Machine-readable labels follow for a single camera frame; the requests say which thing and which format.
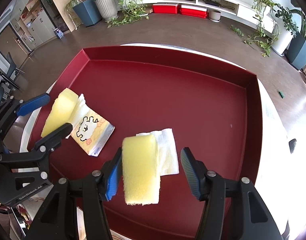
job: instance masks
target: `yellow sponge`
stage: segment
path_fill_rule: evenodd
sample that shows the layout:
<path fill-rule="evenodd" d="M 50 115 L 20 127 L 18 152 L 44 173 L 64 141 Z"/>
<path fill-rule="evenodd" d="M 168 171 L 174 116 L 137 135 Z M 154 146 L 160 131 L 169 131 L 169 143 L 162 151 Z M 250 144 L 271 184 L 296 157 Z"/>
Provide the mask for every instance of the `yellow sponge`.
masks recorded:
<path fill-rule="evenodd" d="M 126 204 L 157 204 L 160 174 L 154 135 L 125 138 L 122 143 L 122 167 Z"/>
<path fill-rule="evenodd" d="M 55 99 L 40 136 L 45 137 L 65 124 L 74 110 L 77 99 L 78 95 L 76 93 L 69 88 L 65 88 Z"/>

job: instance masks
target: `pothos vine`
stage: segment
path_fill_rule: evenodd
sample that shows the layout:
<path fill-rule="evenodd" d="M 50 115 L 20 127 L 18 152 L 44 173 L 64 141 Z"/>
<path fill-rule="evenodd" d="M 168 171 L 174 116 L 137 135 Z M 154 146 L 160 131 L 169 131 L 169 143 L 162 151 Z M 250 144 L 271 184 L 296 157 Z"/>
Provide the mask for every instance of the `pothos vine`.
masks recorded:
<path fill-rule="evenodd" d="M 274 41 L 276 41 L 279 35 L 279 31 L 277 30 L 277 32 L 275 34 L 272 34 L 271 37 L 267 36 L 265 34 L 264 31 L 264 23 L 263 23 L 263 19 L 265 16 L 265 11 L 266 11 L 266 7 L 269 7 L 270 10 L 270 16 L 272 17 L 272 19 L 275 19 L 274 13 L 276 12 L 274 10 L 274 6 L 276 6 L 277 4 L 274 3 L 272 0 L 254 0 L 254 5 L 252 6 L 252 9 L 254 9 L 256 11 L 255 13 L 255 18 L 259 21 L 257 26 L 256 26 L 256 32 L 252 35 L 249 35 L 248 38 L 246 40 L 244 40 L 245 44 L 252 44 L 255 43 L 256 45 L 258 45 L 261 49 L 262 49 L 262 56 L 268 56 L 270 55 L 271 52 L 271 46 L 273 44 Z"/>
<path fill-rule="evenodd" d="M 145 6 L 142 0 L 118 0 L 119 5 L 122 7 L 123 19 L 114 18 L 108 22 L 108 28 L 111 26 L 123 25 L 142 19 L 146 14 Z"/>

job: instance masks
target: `red tray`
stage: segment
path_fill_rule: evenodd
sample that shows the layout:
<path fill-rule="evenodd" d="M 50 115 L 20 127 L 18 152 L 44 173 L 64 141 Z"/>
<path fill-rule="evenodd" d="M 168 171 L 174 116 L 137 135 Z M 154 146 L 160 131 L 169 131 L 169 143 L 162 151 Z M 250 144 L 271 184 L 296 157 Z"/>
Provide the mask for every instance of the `red tray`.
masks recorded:
<path fill-rule="evenodd" d="M 206 18 L 207 17 L 207 8 L 202 8 L 194 5 L 181 5 L 180 13 L 182 15 Z"/>
<path fill-rule="evenodd" d="M 155 13 L 172 13 L 177 14 L 179 11 L 178 3 L 156 3 L 152 5 Z"/>
<path fill-rule="evenodd" d="M 40 139 L 52 104 L 66 87 L 83 93 L 87 105 L 109 120 L 115 131 L 98 157 L 88 156 L 72 138 L 63 140 L 50 158 L 53 181 L 62 176 L 82 178 L 100 169 L 127 136 L 172 128 L 178 155 L 190 147 L 208 169 L 228 179 L 246 176 L 255 183 L 262 142 L 255 74 L 222 60 L 172 49 L 83 49 L 51 90 L 29 149 Z M 161 177 L 158 204 L 127 206 L 121 181 L 105 209 L 110 228 L 131 239 L 188 240 L 195 236 L 203 205 L 192 196 L 180 165 L 179 174 Z"/>

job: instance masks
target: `white tissue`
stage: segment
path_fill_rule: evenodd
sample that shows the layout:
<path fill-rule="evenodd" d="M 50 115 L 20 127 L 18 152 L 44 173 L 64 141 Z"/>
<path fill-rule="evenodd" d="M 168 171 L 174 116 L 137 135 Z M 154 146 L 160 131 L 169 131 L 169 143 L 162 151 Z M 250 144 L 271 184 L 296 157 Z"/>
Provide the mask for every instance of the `white tissue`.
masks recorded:
<path fill-rule="evenodd" d="M 74 110 L 68 119 L 68 122 L 71 123 L 73 126 L 73 130 L 75 126 L 77 126 L 81 122 L 81 120 L 83 120 L 83 117 L 87 115 L 89 110 L 90 108 L 86 105 L 84 95 L 80 94 L 80 96 L 78 97 L 77 103 L 74 107 Z"/>
<path fill-rule="evenodd" d="M 157 141 L 160 176 L 178 174 L 179 162 L 172 129 L 166 128 L 162 131 L 143 132 L 138 133 L 136 136 L 149 134 L 154 135 Z"/>

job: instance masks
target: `red storage box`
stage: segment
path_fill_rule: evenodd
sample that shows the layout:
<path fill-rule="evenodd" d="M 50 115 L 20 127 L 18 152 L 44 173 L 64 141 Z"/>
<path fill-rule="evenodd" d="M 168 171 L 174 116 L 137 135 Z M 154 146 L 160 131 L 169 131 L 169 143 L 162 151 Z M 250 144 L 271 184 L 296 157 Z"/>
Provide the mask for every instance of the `red storage box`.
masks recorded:
<path fill-rule="evenodd" d="M 181 14 L 200 17 L 200 18 L 206 18 L 207 17 L 207 8 L 198 7 L 198 6 L 194 6 L 194 5 L 182 4 L 181 5 Z"/>
<path fill-rule="evenodd" d="M 153 12 L 155 13 L 173 13 L 179 12 L 178 3 L 156 3 L 152 5 Z"/>

